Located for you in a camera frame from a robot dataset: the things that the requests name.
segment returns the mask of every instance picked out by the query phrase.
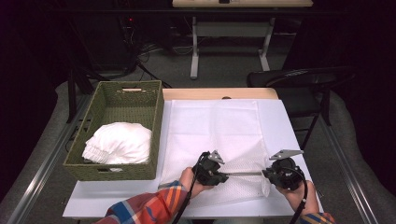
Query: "white tabletop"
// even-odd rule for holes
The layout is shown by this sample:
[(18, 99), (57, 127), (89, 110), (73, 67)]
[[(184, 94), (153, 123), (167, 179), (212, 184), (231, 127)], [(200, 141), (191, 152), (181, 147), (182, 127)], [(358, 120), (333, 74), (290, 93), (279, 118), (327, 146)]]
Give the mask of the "white tabletop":
[[(299, 145), (282, 102), (275, 99), (257, 101), (261, 113), (261, 123), (263, 124), (262, 134), (265, 139), (268, 153), (273, 155), (280, 149), (298, 150)], [(107, 208), (112, 204), (143, 192), (155, 192), (157, 190), (163, 168), (170, 106), (171, 102), (165, 101), (156, 179), (78, 181), (64, 210), (64, 217), (103, 217), (106, 214)], [(311, 179), (303, 156), (294, 156), (293, 159), (303, 170), (305, 178)], [(193, 209), (187, 207), (183, 213), (183, 217), (190, 218), (283, 217), (292, 215), (293, 211), (289, 203), (274, 186), (272, 186), (268, 197), (241, 203), (230, 203)]]
[(311, 0), (230, 0), (220, 4), (219, 0), (173, 0), (173, 7), (312, 7)]

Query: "folded white towel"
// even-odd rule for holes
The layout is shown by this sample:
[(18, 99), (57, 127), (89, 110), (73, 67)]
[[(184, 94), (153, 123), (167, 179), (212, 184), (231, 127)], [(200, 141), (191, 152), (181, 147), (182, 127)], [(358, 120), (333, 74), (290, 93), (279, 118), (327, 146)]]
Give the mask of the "folded white towel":
[(149, 159), (151, 130), (139, 123), (100, 127), (86, 142), (82, 157), (103, 164), (142, 163)]

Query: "black chair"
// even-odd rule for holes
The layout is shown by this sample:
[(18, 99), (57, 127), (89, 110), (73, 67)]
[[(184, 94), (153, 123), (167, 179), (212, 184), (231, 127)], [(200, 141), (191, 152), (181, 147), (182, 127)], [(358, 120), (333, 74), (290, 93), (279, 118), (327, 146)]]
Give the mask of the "black chair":
[(355, 69), (351, 66), (260, 71), (247, 75), (247, 86), (274, 88), (291, 119), (313, 117), (309, 128), (294, 130), (307, 132), (301, 144), (301, 150), (304, 150), (320, 114), (327, 125), (331, 125), (331, 88), (349, 81), (354, 76)]

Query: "table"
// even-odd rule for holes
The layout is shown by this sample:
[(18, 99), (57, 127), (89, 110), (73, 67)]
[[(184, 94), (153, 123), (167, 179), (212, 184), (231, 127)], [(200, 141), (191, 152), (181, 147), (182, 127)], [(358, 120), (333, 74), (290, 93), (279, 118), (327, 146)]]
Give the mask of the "table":
[[(262, 122), (268, 124), (262, 128), (269, 154), (280, 149), (299, 149), (299, 145), (291, 128), (286, 110), (277, 99), (273, 89), (264, 88), (224, 88), (224, 89), (164, 89), (165, 105), (163, 110), (162, 137), (160, 140), (157, 177), (154, 180), (128, 181), (78, 181), (70, 200), (64, 210), (64, 217), (92, 218), (103, 217), (107, 208), (113, 203), (125, 200), (136, 194), (156, 191), (161, 178), (163, 157), (166, 146), (167, 127), (170, 116), (170, 100), (183, 99), (221, 99), (223, 97), (241, 99), (260, 99), (263, 113)], [(305, 177), (311, 179), (302, 155), (293, 157), (296, 164), (303, 170)], [(218, 217), (279, 217), (292, 216), (286, 199), (272, 186), (268, 198), (260, 198), (241, 203), (222, 204), (210, 207), (190, 209), (183, 213), (185, 218), (218, 218)]]
[[(173, 0), (173, 7), (312, 7), (311, 0)], [(266, 58), (275, 18), (266, 21), (198, 21), (192, 17), (192, 61), (191, 79), (198, 78), (198, 36), (249, 36), (265, 37), (262, 49), (259, 49), (263, 71), (270, 67)]]

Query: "person's arm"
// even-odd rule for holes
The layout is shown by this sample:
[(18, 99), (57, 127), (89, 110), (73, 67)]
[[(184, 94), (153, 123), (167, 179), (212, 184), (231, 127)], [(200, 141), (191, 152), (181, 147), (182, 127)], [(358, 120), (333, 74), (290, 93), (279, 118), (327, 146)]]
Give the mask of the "person's arm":
[[(300, 214), (300, 223), (335, 223), (334, 218), (329, 213), (320, 213), (317, 200), (317, 194), (314, 184), (307, 180), (308, 195), (303, 211)], [(291, 208), (296, 211), (304, 197), (304, 183), (301, 182), (299, 188), (296, 190), (288, 190), (276, 187), (276, 189), (285, 196)]]
[[(166, 223), (178, 212), (191, 187), (193, 172), (186, 168), (179, 179), (156, 193), (136, 195), (112, 205), (106, 217), (97, 224), (112, 223)], [(191, 198), (211, 187), (195, 182)]]

